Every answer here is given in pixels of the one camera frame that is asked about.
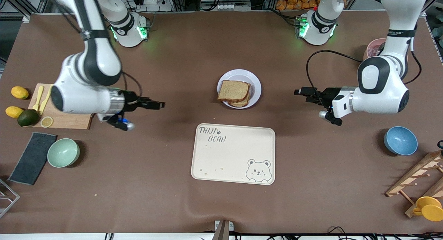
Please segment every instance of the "table surface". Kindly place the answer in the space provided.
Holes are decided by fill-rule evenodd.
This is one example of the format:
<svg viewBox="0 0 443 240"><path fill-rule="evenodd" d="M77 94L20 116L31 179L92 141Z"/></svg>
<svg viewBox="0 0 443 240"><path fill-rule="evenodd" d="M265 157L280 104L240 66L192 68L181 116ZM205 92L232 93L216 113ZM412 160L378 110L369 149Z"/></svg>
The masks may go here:
<svg viewBox="0 0 443 240"><path fill-rule="evenodd" d="M294 96L308 86L311 53L333 49L357 58L365 46L386 36L382 11L347 11L323 46L296 40L294 29L271 12L196 12L157 15L149 41L134 48L113 43L123 69L144 95L165 101L160 111L138 109L126 117L136 129L124 132L94 118L90 130L19 128L0 115L0 175L9 175L32 131L79 141L73 168L43 168L34 186L11 183L21 196L0 220L0 233L25 232L201 232L215 220L230 220L237 232L423 233L441 230L424 218L408 219L410 204L384 192L442 139L442 64L424 19L419 20L416 55L423 74L408 85L411 98L399 114L353 113L337 127L318 118L320 106ZM82 40L57 15L33 15L23 24L0 81L0 108L26 107L10 95L12 86L54 82ZM335 54L311 61L314 84L357 85L358 63ZM217 102L216 84L229 70L256 74L263 93L250 109ZM406 80L417 73L411 62ZM123 87L122 81L116 86ZM134 84L130 89L136 90ZM276 137L275 182L252 185L193 179L195 128L218 123L272 128ZM412 156L392 156L382 146L387 128L402 125L419 139ZM421 196L441 174L405 188Z"/></svg>

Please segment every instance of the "yellow knife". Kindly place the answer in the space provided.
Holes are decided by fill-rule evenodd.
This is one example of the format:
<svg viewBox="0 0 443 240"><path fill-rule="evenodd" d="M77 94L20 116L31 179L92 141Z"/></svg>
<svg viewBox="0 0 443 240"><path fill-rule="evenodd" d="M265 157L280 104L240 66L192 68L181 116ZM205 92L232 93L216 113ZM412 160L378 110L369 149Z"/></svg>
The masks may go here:
<svg viewBox="0 0 443 240"><path fill-rule="evenodd" d="M40 99L42 98L42 94L43 94L43 89L44 89L44 88L45 88L45 87L43 87L43 86L40 86L40 87L38 88L37 101L35 102L35 105L32 106L32 109L35 109L36 111L38 111L38 105L40 104Z"/></svg>
<svg viewBox="0 0 443 240"><path fill-rule="evenodd" d="M49 86L48 94L46 95L45 100L43 101L43 103L40 106L40 110L38 111L40 113L40 115L43 114L43 111L45 110L45 107L46 107L46 103L48 103L49 97L51 96L52 86L53 86L53 84L51 84L51 86Z"/></svg>

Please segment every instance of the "bear drawing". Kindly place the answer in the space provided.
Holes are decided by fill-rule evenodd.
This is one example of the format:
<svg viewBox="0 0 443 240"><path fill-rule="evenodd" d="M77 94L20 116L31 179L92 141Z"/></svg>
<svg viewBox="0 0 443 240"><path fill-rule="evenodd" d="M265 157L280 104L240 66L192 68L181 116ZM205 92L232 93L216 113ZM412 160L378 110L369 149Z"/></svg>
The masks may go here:
<svg viewBox="0 0 443 240"><path fill-rule="evenodd" d="M272 174L269 169L271 163L267 160L263 162L256 162L253 159L248 160L248 171L246 172L246 177L250 182L262 182L268 183L271 180Z"/></svg>

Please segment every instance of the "yellow cup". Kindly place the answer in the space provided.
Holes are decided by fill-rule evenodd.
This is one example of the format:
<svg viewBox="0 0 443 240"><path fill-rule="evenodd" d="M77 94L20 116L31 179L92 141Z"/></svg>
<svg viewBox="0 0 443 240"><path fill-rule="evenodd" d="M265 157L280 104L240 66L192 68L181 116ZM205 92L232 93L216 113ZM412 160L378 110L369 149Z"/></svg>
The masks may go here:
<svg viewBox="0 0 443 240"><path fill-rule="evenodd" d="M413 213L416 216L424 216L430 221L443 220L443 209L441 203L431 196L423 196L417 199L417 207L414 208Z"/></svg>

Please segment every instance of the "bread slice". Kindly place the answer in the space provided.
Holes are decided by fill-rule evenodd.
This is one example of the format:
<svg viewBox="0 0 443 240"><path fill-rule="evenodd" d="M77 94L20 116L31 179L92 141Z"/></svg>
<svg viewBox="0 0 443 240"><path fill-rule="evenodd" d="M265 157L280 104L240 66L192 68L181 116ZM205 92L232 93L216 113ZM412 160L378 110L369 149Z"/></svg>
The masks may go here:
<svg viewBox="0 0 443 240"><path fill-rule="evenodd" d="M239 102L239 103L228 103L228 104L229 104L230 106L233 106L233 107L241 108L241 107L244 107L244 106L247 106L247 105L248 105L249 100L250 100L250 97L251 97L251 95L250 95L250 93L248 92L248 95L246 96L246 98L245 98L243 101L241 101L241 102Z"/></svg>
<svg viewBox="0 0 443 240"><path fill-rule="evenodd" d="M250 84L242 81L223 80L217 99L230 103L239 103L246 99Z"/></svg>

